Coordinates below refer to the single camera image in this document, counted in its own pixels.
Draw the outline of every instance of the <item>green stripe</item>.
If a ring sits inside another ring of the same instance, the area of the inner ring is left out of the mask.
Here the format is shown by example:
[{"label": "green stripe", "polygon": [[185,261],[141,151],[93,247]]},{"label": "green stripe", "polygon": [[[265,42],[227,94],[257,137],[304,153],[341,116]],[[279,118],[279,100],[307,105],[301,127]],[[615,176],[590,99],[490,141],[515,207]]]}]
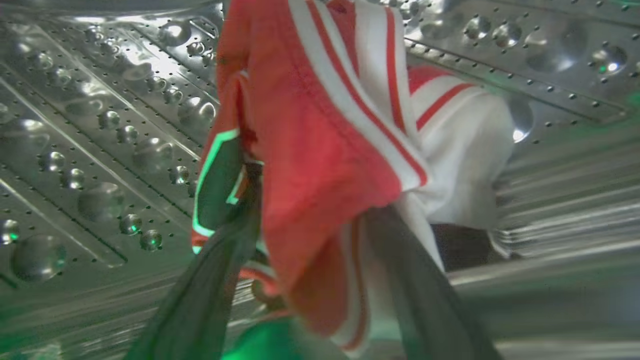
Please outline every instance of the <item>green stripe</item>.
[{"label": "green stripe", "polygon": [[236,180],[236,184],[234,185],[234,189],[231,190],[229,197],[227,197],[227,204],[236,205],[238,203],[239,199],[236,195],[238,193],[238,189],[240,188],[240,184],[242,183],[243,179],[244,179],[244,171],[240,171],[240,174],[238,175],[238,178]]},{"label": "green stripe", "polygon": [[206,227],[200,225],[200,219],[198,218],[198,196],[200,195],[200,189],[202,187],[202,179],[209,173],[209,169],[211,168],[211,164],[216,159],[222,144],[226,141],[233,140],[240,135],[238,129],[233,129],[229,131],[225,131],[224,133],[219,133],[216,135],[216,138],[213,140],[213,144],[211,144],[211,150],[207,155],[207,159],[205,160],[204,166],[202,167],[202,173],[200,173],[200,177],[198,178],[198,187],[196,188],[195,195],[195,205],[193,206],[193,229],[196,233],[201,234],[202,236],[211,237],[215,233],[215,231],[211,229],[207,229]]}]

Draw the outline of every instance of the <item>stainless steel drum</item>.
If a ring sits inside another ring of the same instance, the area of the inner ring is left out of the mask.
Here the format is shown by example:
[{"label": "stainless steel drum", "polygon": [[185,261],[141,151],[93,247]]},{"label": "stainless steel drum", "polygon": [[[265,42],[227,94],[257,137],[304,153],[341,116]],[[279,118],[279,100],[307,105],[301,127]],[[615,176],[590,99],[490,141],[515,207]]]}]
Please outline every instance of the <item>stainless steel drum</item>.
[{"label": "stainless steel drum", "polygon": [[[544,313],[552,300],[532,284],[556,279],[550,293],[566,295],[563,274],[598,274],[583,267],[589,251],[615,267],[611,256],[626,249],[626,271],[640,258],[629,242],[640,229],[640,6],[380,3],[400,8],[412,63],[446,68],[508,100],[516,151],[496,184],[500,220],[490,237],[502,255],[531,259],[452,277],[510,359],[550,359],[553,349],[525,346],[520,357],[504,344],[546,339],[551,327],[523,321],[513,330],[489,302],[516,306],[504,316],[558,314]],[[121,357],[189,263],[199,154],[220,105],[214,70],[224,11],[224,1],[204,0],[0,0],[0,358]],[[555,270],[542,271],[549,261]],[[633,285],[620,279],[608,281]],[[514,284],[533,287],[503,291]],[[522,304],[536,299],[542,308]],[[617,297],[607,299],[582,310],[612,309]],[[250,283],[241,283],[232,335],[260,311]],[[589,338],[553,329],[562,339]],[[607,341],[633,352],[632,338]],[[570,355],[553,358],[584,358],[579,346],[565,348]]]}]

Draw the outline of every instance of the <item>garment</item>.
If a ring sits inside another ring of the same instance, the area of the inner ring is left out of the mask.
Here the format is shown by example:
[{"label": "garment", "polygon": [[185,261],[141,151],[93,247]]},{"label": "garment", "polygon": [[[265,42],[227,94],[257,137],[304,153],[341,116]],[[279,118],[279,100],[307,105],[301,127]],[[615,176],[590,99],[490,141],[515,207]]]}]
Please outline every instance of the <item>garment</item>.
[{"label": "garment", "polygon": [[242,154],[225,150],[241,144],[264,163],[269,259],[241,275],[354,357],[398,333],[359,215],[394,204],[442,268],[429,223],[490,226],[491,183],[513,147],[500,97],[434,67],[407,69],[405,56],[397,10],[362,0],[234,0],[218,46],[222,107],[192,245],[242,194]]}]

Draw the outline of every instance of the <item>red fabric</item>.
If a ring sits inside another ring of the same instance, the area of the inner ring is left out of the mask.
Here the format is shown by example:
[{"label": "red fabric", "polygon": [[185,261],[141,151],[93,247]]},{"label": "red fabric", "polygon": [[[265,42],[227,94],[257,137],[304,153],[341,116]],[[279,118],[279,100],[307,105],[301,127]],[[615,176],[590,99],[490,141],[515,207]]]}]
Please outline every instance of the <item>red fabric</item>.
[{"label": "red fabric", "polygon": [[326,7],[329,9],[333,21],[335,21],[335,24],[338,26],[342,41],[344,41],[344,45],[347,47],[349,59],[353,64],[354,70],[356,70],[356,74],[358,74],[358,60],[355,45],[355,6],[349,0],[331,0]]},{"label": "red fabric", "polygon": [[280,295],[280,290],[278,289],[276,280],[256,268],[246,266],[240,270],[238,277],[241,279],[253,279],[259,281],[262,284],[264,294],[268,297],[276,297]]},{"label": "red fabric", "polygon": [[[233,129],[239,129],[239,121],[244,119],[244,108],[247,104],[245,104],[242,97],[238,97],[236,95],[241,92],[241,86],[242,82],[238,82],[234,84],[234,86],[230,86],[227,91],[221,95],[221,102],[224,102],[225,106],[220,110],[202,151],[202,157],[200,158],[201,161],[198,169],[198,173],[201,175],[205,159],[211,151],[211,145],[213,144],[216,136],[220,133]],[[243,135],[250,135],[250,132],[245,132]],[[191,230],[191,246],[202,248],[208,239],[209,238],[207,236],[197,233],[194,229]]]},{"label": "red fabric", "polygon": [[224,94],[231,75],[247,69],[248,126],[266,164],[262,224],[271,264],[295,312],[331,334],[347,304],[341,250],[331,238],[357,214],[396,199],[400,185],[329,99],[288,9],[286,0],[234,0],[218,47],[218,85]]},{"label": "red fabric", "polygon": [[448,72],[440,70],[436,67],[412,67],[409,68],[409,92],[413,94],[416,90],[422,87],[425,83],[439,77],[449,75]]},{"label": "red fabric", "polygon": [[[390,8],[385,8],[387,15],[387,24],[393,24],[393,14]],[[396,47],[396,29],[391,25],[387,28],[387,49],[394,49]],[[398,129],[404,133],[404,120],[402,116],[402,110],[400,109],[400,98],[397,88],[397,74],[396,74],[396,54],[393,51],[387,51],[387,74],[389,76],[389,94],[391,96],[391,108],[393,111],[394,122]]]},{"label": "red fabric", "polygon": [[[373,112],[372,110],[367,107],[363,101],[362,98],[360,98],[357,94],[357,91],[355,90],[353,84],[351,84],[351,82],[348,79],[348,76],[346,74],[346,71],[343,67],[343,65],[341,64],[340,60],[338,59],[338,55],[335,51],[335,49],[332,47],[331,43],[330,43],[330,39],[329,36],[327,34],[327,32],[324,29],[324,25],[322,24],[322,20],[320,18],[320,14],[317,10],[317,8],[311,4],[309,4],[309,9],[311,11],[313,20],[316,24],[316,27],[319,29],[319,34],[320,34],[320,38],[324,44],[324,48],[326,49],[329,58],[332,61],[333,66],[335,67],[335,70],[338,72],[340,78],[342,79],[342,82],[347,86],[350,95],[354,98],[354,100],[356,101],[357,105],[360,107],[360,109],[367,115],[367,117],[369,118],[369,120],[371,122],[373,122],[374,124],[376,124],[376,126],[378,127],[378,129],[380,129],[380,131],[382,131],[385,136],[393,143],[393,145],[396,147],[396,149],[404,156],[404,158],[407,160],[407,162],[411,165],[411,167],[413,167],[414,171],[416,171],[416,173],[419,174],[420,176],[420,185],[425,185],[427,183],[427,174],[425,173],[424,169],[411,157],[410,154],[408,154],[407,150],[402,146],[402,144],[399,143],[399,140],[394,137],[391,132],[388,130],[388,128],[386,126],[384,126],[384,124],[382,123],[382,120],[379,119]],[[342,123],[339,125],[341,127],[345,127],[345,123],[346,121],[342,118],[342,115],[338,115],[338,117],[336,119],[342,119]],[[388,163],[386,163],[386,161],[383,160],[383,162],[385,163],[385,166],[388,168]]]}]

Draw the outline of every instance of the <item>white stripe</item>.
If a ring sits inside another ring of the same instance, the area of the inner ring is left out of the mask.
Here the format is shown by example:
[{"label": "white stripe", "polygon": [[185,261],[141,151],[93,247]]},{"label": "white stripe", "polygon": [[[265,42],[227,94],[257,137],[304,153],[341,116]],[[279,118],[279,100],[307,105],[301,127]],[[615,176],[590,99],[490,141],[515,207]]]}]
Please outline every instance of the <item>white stripe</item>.
[{"label": "white stripe", "polygon": [[356,336],[358,332],[358,321],[360,319],[360,290],[358,287],[358,277],[356,275],[355,264],[353,263],[353,252],[351,251],[351,232],[354,222],[342,226],[338,234],[342,256],[344,257],[344,268],[347,275],[347,317],[342,325],[331,336],[331,340],[338,346],[344,346]]},{"label": "white stripe", "polygon": [[275,271],[270,266],[259,263],[258,261],[249,260],[244,264],[243,267],[262,272],[264,275],[267,275],[268,277],[270,277],[273,281],[275,281],[276,279]]},{"label": "white stripe", "polygon": [[397,316],[394,310],[393,294],[389,288],[390,283],[387,269],[375,255],[371,243],[367,241],[371,238],[367,226],[371,219],[368,219],[366,214],[363,217],[364,221],[362,223],[364,225],[361,227],[363,242],[360,246],[360,263],[363,268],[362,277],[364,278],[367,292],[369,312],[366,319],[367,336],[360,345],[360,349],[366,349],[368,347],[368,341],[377,343],[381,339],[401,340]]},{"label": "white stripe", "polygon": [[411,103],[416,117],[420,119],[422,114],[429,110],[433,103],[441,98],[447,91],[464,83],[464,81],[448,75],[438,76],[424,83],[411,94]]},{"label": "white stripe", "polygon": [[424,216],[424,212],[420,206],[420,200],[417,196],[412,192],[404,193],[400,199],[394,203],[394,206],[406,226],[427,250],[438,268],[444,272],[444,264],[440,257],[435,235],[433,234],[428,219]]},{"label": "white stripe", "polygon": [[[332,103],[342,113],[342,116],[349,120],[351,125],[353,125],[353,127],[357,129],[375,148],[377,148],[389,166],[396,173],[396,176],[400,180],[402,190],[418,186],[420,184],[418,174],[415,173],[409,163],[405,160],[404,156],[396,149],[387,136],[378,129],[370,119],[367,118],[367,116],[358,107],[345,85],[342,83],[342,80],[333,68],[331,60],[324,49],[324,45],[320,39],[317,29],[313,25],[314,21],[309,9],[307,8],[307,4],[300,0],[289,0],[289,8],[291,9],[292,19],[296,25],[296,29],[298,30],[298,36],[300,37],[305,54],[307,55],[314,72],[318,76],[320,84],[327,89],[327,94],[332,100]],[[324,6],[318,6],[318,9],[320,10],[321,15],[324,14],[324,23],[333,24],[333,20],[328,14],[326,8],[324,8]],[[327,32],[330,34],[330,37],[332,37],[334,46],[336,40],[339,40],[339,42],[342,41],[340,40],[340,35],[337,33],[335,24],[333,24],[333,26],[327,26]],[[335,50],[342,63],[349,64],[348,61],[345,61],[348,60],[348,56],[344,44],[342,44],[342,46],[337,46]],[[364,90],[362,89],[361,84],[355,79],[353,66],[345,66],[345,70],[350,80],[353,82],[354,87],[358,90],[360,96],[362,96],[365,105],[370,106],[372,112],[379,115],[379,111],[377,111],[375,107],[371,107],[371,100],[367,96],[363,96]],[[394,129],[393,127],[390,128],[390,131],[396,137],[401,136],[401,134],[399,134],[399,130]],[[400,142],[406,145],[406,141],[403,141],[402,138],[400,138]],[[426,168],[424,162],[417,156],[417,151],[415,151],[415,149],[407,146],[407,151],[415,158],[415,161],[419,165]]]},{"label": "white stripe", "polygon": [[[420,156],[420,152],[419,152],[419,150],[417,148],[417,146],[419,144],[418,138],[417,137],[415,138],[415,140],[416,140],[415,143],[411,143],[411,141],[404,135],[404,133],[400,129],[398,129],[397,126],[394,124],[393,117],[390,117],[389,119],[387,119],[385,121],[385,119],[380,116],[379,109],[376,106],[376,103],[372,102],[372,100],[367,96],[365,90],[362,88],[361,82],[359,82],[358,78],[356,77],[355,70],[353,69],[353,65],[351,64],[351,60],[349,59],[349,55],[347,53],[346,46],[344,45],[344,42],[342,41],[342,37],[340,35],[338,27],[335,25],[335,23],[333,21],[333,18],[331,16],[331,14],[329,13],[329,10],[325,7],[325,5],[323,5],[321,3],[318,3],[317,1],[312,1],[312,3],[313,3],[314,6],[316,6],[316,8],[318,9],[318,11],[320,13],[320,16],[322,18],[324,27],[325,27],[327,35],[329,36],[329,39],[330,39],[330,41],[332,43],[332,46],[333,46],[335,52],[337,53],[338,58],[340,59],[340,62],[341,62],[342,66],[345,69],[347,77],[348,77],[349,81],[351,82],[351,84],[353,85],[353,87],[355,88],[355,91],[358,94],[359,98],[361,98],[362,102],[365,104],[365,106],[367,106],[374,113],[374,116],[382,121],[383,125],[385,125],[385,124],[387,125],[386,128],[391,133],[391,136],[393,136],[400,143],[400,146],[402,146],[407,151],[408,155],[411,156],[414,159],[414,161],[418,164],[418,166],[421,167],[423,169],[423,171],[425,171],[425,173],[428,173],[427,165],[422,161],[422,157]],[[399,18],[400,15],[399,15],[399,12],[397,10],[395,10],[395,9],[392,10],[392,13]],[[399,49],[401,49],[400,53],[402,54],[401,55],[402,63],[398,64],[398,62],[396,62],[396,67],[403,68],[403,67],[406,66],[406,58],[405,58],[405,53],[404,53],[404,47],[402,46],[402,44],[404,43],[404,41],[403,41],[404,29],[402,27],[400,27],[400,30],[396,30],[395,34],[396,34],[396,40],[397,40],[396,44],[398,44],[398,46],[400,46]],[[386,49],[386,40],[382,41],[382,43],[384,44],[384,48]],[[403,74],[405,74],[405,76],[407,76],[406,68],[403,68]],[[387,93],[388,93],[388,80],[387,80],[386,88],[387,88]],[[411,111],[411,102],[410,102],[410,98],[408,97],[408,95],[409,95],[408,78],[405,81],[405,89],[406,89],[406,94],[407,94],[407,98],[406,98],[406,101],[405,101],[406,107],[408,108],[408,111]],[[393,148],[397,151],[396,147],[393,144],[391,144],[391,146],[393,146]],[[398,177],[400,178],[401,182],[404,184],[403,178],[401,177],[400,173],[397,173],[397,174],[398,174]],[[409,174],[414,174],[415,176],[417,176],[417,174],[415,173],[413,168],[411,168]]]},{"label": "white stripe", "polygon": [[269,256],[269,249],[267,249],[267,242],[264,240],[264,234],[260,233],[258,241],[255,243],[255,248],[261,251],[263,254]]},{"label": "white stripe", "polygon": [[384,6],[355,2],[358,75],[364,90],[394,126],[387,73],[387,14]]}]

